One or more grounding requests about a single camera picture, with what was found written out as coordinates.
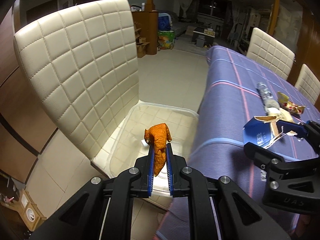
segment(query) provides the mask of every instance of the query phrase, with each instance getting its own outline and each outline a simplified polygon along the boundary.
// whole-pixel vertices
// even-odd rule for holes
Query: orange object
[[[154,175],[158,176],[159,172],[165,165],[166,162],[166,145],[167,141],[172,141],[170,131],[168,126],[165,123],[157,124],[150,129],[145,129],[144,131],[144,140],[148,145],[153,145],[155,152],[155,161],[154,161]]]

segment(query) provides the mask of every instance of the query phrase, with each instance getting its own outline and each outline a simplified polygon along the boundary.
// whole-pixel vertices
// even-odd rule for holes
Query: purple plaid tablecloth
[[[256,90],[258,82],[264,82],[275,97],[280,91],[294,103],[307,106],[301,119],[294,117],[295,122],[320,122],[320,114],[287,81],[233,50],[214,46],[208,50],[207,60],[210,68],[206,91],[188,165],[207,177],[229,176],[290,233],[299,215],[262,204],[265,182],[261,179],[261,170],[244,155],[243,126],[253,116],[266,114]],[[305,140],[290,136],[276,142],[270,150],[281,154],[286,161],[317,157]],[[173,199],[156,236],[162,240],[189,239],[187,198]]]

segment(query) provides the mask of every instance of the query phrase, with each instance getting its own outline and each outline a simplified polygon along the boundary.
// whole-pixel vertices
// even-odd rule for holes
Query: quilted chair back
[[[19,65],[49,117],[88,158],[138,100],[127,0],[101,0],[42,17],[14,36]]]
[[[308,68],[306,64],[302,65],[299,77],[294,85],[302,95],[304,95],[313,105],[320,94],[320,81]]]
[[[292,68],[294,53],[269,34],[259,28],[254,28],[247,57],[287,80]]]

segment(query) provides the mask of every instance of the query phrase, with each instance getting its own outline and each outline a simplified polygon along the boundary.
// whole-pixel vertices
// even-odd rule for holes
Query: window
[[[227,0],[199,0],[198,13],[224,19],[227,5]]]

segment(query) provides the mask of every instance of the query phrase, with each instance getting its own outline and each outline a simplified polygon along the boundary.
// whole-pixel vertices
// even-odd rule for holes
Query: silver bolt
[[[191,167],[184,167],[182,168],[182,171],[186,174],[191,173],[192,172],[192,168]]]
[[[278,159],[272,159],[271,162],[272,162],[273,164],[278,164],[278,163],[279,163],[279,160],[278,160]]]
[[[221,181],[222,183],[224,183],[224,184],[228,184],[228,183],[230,182],[230,178],[227,177],[227,176],[222,176],[222,177],[220,178],[220,181]]]
[[[94,177],[91,179],[92,184],[99,184],[101,182],[101,179],[99,177]]]
[[[129,169],[129,173],[131,174],[137,174],[139,172],[139,169],[136,167],[132,167]]]
[[[273,181],[270,183],[270,187],[272,189],[277,189],[277,188],[279,188],[279,183],[277,181]]]

